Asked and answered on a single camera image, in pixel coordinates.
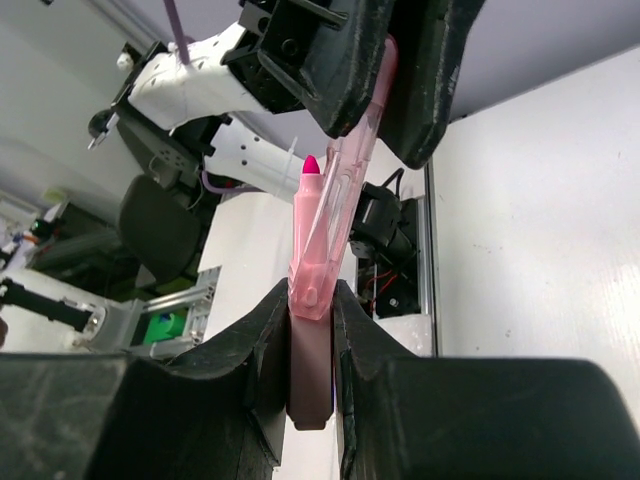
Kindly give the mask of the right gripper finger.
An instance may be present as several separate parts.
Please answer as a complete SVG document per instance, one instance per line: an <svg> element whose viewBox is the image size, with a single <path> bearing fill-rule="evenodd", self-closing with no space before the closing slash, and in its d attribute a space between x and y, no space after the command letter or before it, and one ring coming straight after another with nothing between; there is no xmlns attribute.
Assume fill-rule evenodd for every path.
<svg viewBox="0 0 640 480"><path fill-rule="evenodd" d="M413 354L333 297L344 479L635 479L639 435L596 364Z"/></svg>

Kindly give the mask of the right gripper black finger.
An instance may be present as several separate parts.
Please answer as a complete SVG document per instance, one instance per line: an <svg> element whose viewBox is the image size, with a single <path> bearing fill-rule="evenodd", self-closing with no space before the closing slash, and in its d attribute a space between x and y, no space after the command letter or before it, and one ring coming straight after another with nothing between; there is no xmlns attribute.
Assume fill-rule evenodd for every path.
<svg viewBox="0 0 640 480"><path fill-rule="evenodd" d="M5 479L268 479L282 460L287 284L160 363L1 357Z"/></svg>

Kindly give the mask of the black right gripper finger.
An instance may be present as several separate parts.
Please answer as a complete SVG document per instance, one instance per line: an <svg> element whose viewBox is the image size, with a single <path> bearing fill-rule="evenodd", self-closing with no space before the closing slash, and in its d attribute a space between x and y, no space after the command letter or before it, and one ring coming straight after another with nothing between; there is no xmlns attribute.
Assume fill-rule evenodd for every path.
<svg viewBox="0 0 640 480"><path fill-rule="evenodd" d="M427 164L446 132L467 39L484 4L394 4L388 32L398 48L398 64L379 137L410 169Z"/></svg>

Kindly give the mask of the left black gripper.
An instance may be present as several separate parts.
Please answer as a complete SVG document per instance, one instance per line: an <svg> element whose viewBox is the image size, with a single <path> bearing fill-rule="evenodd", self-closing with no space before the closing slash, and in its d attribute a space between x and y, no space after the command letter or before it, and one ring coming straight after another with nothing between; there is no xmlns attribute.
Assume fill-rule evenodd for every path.
<svg viewBox="0 0 640 480"><path fill-rule="evenodd" d="M244 28L222 64L269 112L310 113L347 135L372 99L392 1L242 1Z"/></svg>

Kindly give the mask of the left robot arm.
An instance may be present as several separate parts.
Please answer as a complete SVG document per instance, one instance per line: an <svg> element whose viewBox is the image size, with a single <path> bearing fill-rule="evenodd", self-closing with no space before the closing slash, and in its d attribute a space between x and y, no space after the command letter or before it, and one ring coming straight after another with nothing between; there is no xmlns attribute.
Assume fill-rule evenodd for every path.
<svg viewBox="0 0 640 480"><path fill-rule="evenodd" d="M124 52L129 70L88 129L100 144L116 125L181 169L230 177L291 201L303 162L252 131L245 113L304 110L348 163L363 169L394 75L388 1L245 1L224 31Z"/></svg>

